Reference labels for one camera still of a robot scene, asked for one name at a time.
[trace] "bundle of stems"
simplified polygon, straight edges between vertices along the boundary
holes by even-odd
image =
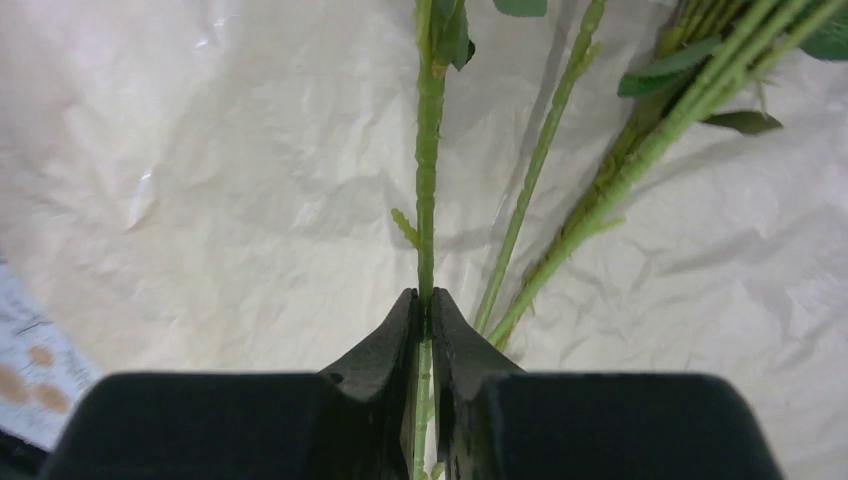
[[[708,61],[674,77],[670,88],[637,103],[613,148],[601,163],[588,190],[578,200],[539,261],[524,275],[523,285],[507,312],[489,334],[503,348],[516,322],[562,262],[588,237],[609,228],[607,216],[666,150],[692,124],[710,117],[751,82],[759,80],[788,51],[810,38],[848,0],[690,0],[676,25],[659,41],[656,55],[668,57],[687,46],[721,35]],[[540,144],[549,139],[540,137]],[[537,150],[547,150],[538,146]],[[528,175],[538,177],[538,170]],[[525,186],[535,179],[525,179]],[[520,198],[516,232],[508,235],[484,297],[476,326],[483,331],[491,305],[514,248],[526,205]]]

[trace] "dark corner object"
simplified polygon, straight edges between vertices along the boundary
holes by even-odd
[[[529,374],[437,289],[438,457],[452,480],[776,479],[754,417],[705,375]],[[318,373],[127,374],[85,398],[45,480],[408,479],[414,290]]]

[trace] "crumpled paper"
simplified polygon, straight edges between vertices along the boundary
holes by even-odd
[[[436,282],[471,317],[585,1],[470,2],[447,80]],[[106,371],[325,366],[415,285],[413,2],[4,2],[0,249]],[[623,125],[662,4],[609,2],[495,317]],[[527,369],[704,371],[790,478],[848,471],[848,75],[793,54],[786,128],[693,127],[539,295]],[[753,94],[734,106],[756,108]]]

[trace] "wrapping paper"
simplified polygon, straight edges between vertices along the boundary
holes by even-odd
[[[468,317],[586,3],[530,20],[469,2],[478,48],[449,73],[436,210],[436,283]],[[618,78],[671,12],[608,4],[495,318],[626,120]],[[414,218],[413,2],[2,6],[0,249],[105,372],[321,368],[415,284],[389,213]],[[846,73],[790,55],[766,87],[784,130],[693,127],[620,205],[625,224],[545,287],[512,358],[721,375],[790,478],[845,478]]]

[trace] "brown spot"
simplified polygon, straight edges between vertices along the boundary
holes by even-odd
[[[53,385],[47,385],[46,383],[36,385],[33,389],[33,394],[45,408],[56,413],[67,413],[70,407],[68,397]]]
[[[53,366],[53,354],[43,345],[36,345],[29,349],[29,356],[39,367],[50,368]]]
[[[26,403],[29,400],[26,383],[8,365],[0,365],[0,396],[12,403]]]

